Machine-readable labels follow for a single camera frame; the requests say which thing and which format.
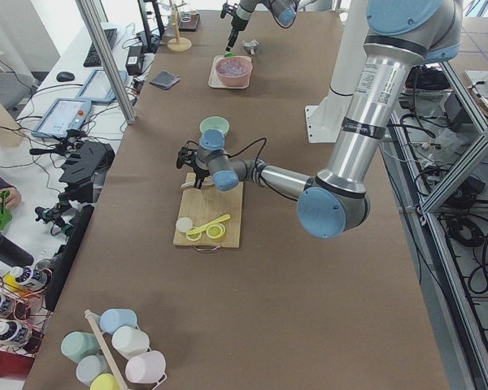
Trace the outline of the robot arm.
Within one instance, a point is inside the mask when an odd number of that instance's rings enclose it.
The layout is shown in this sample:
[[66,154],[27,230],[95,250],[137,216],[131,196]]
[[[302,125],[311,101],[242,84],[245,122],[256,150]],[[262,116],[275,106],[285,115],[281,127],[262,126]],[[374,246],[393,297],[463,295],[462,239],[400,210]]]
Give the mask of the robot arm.
[[460,1],[370,1],[363,41],[366,59],[326,167],[308,176],[265,163],[234,159],[224,136],[205,131],[198,147],[183,146],[176,165],[194,170],[195,188],[211,177],[220,191],[251,180],[295,197],[297,216],[313,236],[328,239],[359,226],[369,202],[364,177],[400,91],[413,67],[454,58],[460,45]]
[[227,15],[231,16],[231,32],[229,34],[228,42],[225,47],[226,52],[231,52],[238,39],[240,32],[243,32],[251,16],[255,12],[258,5],[264,6],[265,9],[272,15],[273,20],[281,28],[289,28],[295,21],[299,1],[292,0],[241,0],[235,4],[225,2],[220,12],[220,18],[223,19]]

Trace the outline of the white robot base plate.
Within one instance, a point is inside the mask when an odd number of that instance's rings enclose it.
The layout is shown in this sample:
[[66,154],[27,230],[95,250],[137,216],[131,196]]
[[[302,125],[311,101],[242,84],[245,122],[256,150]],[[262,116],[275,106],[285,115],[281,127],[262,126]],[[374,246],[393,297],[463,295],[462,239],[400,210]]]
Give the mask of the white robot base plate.
[[346,107],[327,101],[304,108],[307,139],[310,143],[335,143],[341,130]]

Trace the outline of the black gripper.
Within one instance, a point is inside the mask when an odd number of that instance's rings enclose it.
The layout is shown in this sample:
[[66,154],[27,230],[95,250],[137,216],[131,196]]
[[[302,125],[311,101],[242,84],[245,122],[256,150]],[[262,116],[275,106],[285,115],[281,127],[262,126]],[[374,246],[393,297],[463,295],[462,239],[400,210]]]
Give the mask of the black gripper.
[[242,17],[242,8],[238,4],[230,5],[227,2],[224,3],[220,12],[220,18],[224,19],[227,15],[232,17],[232,31],[229,34],[226,50],[232,50],[238,38],[238,32],[246,28],[246,20]]
[[194,187],[196,189],[201,189],[203,181],[207,177],[207,170],[201,168],[196,163],[197,152],[197,149],[190,148],[187,144],[183,145],[177,155],[176,168],[181,169],[184,165],[191,167],[196,177]]

